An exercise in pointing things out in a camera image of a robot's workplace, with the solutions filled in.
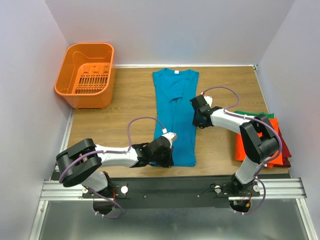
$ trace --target wooden surface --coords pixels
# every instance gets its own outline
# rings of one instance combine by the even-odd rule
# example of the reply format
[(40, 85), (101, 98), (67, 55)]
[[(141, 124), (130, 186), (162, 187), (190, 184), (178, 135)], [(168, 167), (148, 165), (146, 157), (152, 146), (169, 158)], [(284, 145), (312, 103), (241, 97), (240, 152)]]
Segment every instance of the wooden surface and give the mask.
[[(251, 66), (193, 67), (199, 72), (197, 95), (212, 86), (227, 86), (240, 96), (240, 104), (231, 111), (267, 112), (256, 75)], [(117, 69), (112, 103), (105, 109), (76, 110), (69, 138), (69, 146), (92, 138), (96, 144), (108, 147), (128, 145), (126, 128), (130, 120), (141, 116), (157, 116), (155, 87), (152, 72), (160, 68)], [(236, 102), (233, 93), (214, 89), (207, 93), (213, 97), (213, 106), (227, 107)], [(139, 144), (153, 140), (155, 121), (138, 120), (132, 124), (132, 142)], [(197, 129), (194, 167), (105, 167), (111, 177), (164, 177), (230, 175), (241, 165), (235, 158), (235, 133), (220, 127)], [(286, 168), (264, 169), (262, 173), (287, 173)]]

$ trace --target white wall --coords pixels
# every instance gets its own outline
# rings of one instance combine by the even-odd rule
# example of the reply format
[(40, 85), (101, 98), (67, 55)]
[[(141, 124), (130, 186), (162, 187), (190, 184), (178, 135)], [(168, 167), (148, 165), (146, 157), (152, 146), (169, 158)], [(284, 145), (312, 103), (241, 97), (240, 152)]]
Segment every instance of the white wall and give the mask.
[(294, 0), (45, 0), (67, 42), (117, 64), (257, 64)]
[(29, 239), (69, 107), (54, 93), (67, 43), (43, 0), (0, 7), (0, 239)]
[(296, 0), (257, 68), (266, 103), (292, 153), (320, 235), (320, 0)]

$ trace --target orange plastic basket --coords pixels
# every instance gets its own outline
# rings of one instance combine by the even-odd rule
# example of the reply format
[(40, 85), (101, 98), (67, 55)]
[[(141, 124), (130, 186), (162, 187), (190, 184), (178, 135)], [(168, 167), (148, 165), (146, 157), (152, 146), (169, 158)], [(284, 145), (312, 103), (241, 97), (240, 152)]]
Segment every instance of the orange plastic basket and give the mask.
[(115, 83), (114, 48), (108, 43), (78, 43), (66, 51), (54, 90), (77, 109), (102, 109), (111, 103)]

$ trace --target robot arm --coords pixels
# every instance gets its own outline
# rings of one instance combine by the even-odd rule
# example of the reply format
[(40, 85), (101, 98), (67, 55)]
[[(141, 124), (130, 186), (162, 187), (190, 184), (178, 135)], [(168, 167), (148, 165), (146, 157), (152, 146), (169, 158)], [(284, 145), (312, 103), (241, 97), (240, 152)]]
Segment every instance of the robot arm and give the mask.
[[(128, 147), (95, 145), (91, 138), (86, 138), (56, 156), (62, 176), (60, 181), (64, 187), (81, 184), (100, 193), (108, 189), (110, 179), (107, 173), (97, 171), (98, 168), (111, 166), (138, 168), (150, 163), (164, 168), (170, 167), (173, 165), (172, 145), (176, 139), (177, 135), (174, 132), (167, 132), (150, 143), (133, 144), (128, 150)], [(79, 156), (85, 154), (89, 155), (70, 168)]]
[[(241, 134), (246, 157), (240, 168), (231, 177), (231, 191), (238, 195), (247, 191), (266, 160), (279, 150), (279, 143), (274, 133), (256, 121), (235, 117), (225, 109), (215, 106), (211, 108), (212, 98), (199, 95), (190, 100), (194, 109), (192, 124), (199, 128), (222, 127)], [(261, 114), (251, 116), (272, 127), (269, 119)]]

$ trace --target teal shirt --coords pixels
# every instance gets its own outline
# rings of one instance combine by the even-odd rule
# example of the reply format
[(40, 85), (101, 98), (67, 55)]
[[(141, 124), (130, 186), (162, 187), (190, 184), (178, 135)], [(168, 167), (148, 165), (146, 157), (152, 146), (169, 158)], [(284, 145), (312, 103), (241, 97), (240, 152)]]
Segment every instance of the teal shirt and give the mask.
[[(192, 125), (194, 109), (190, 100), (196, 96), (199, 73), (193, 70), (177, 71), (164, 68), (153, 73), (157, 118), (168, 132), (177, 134), (173, 143), (174, 166), (196, 165), (196, 130)], [(162, 135), (156, 124), (154, 138)]]

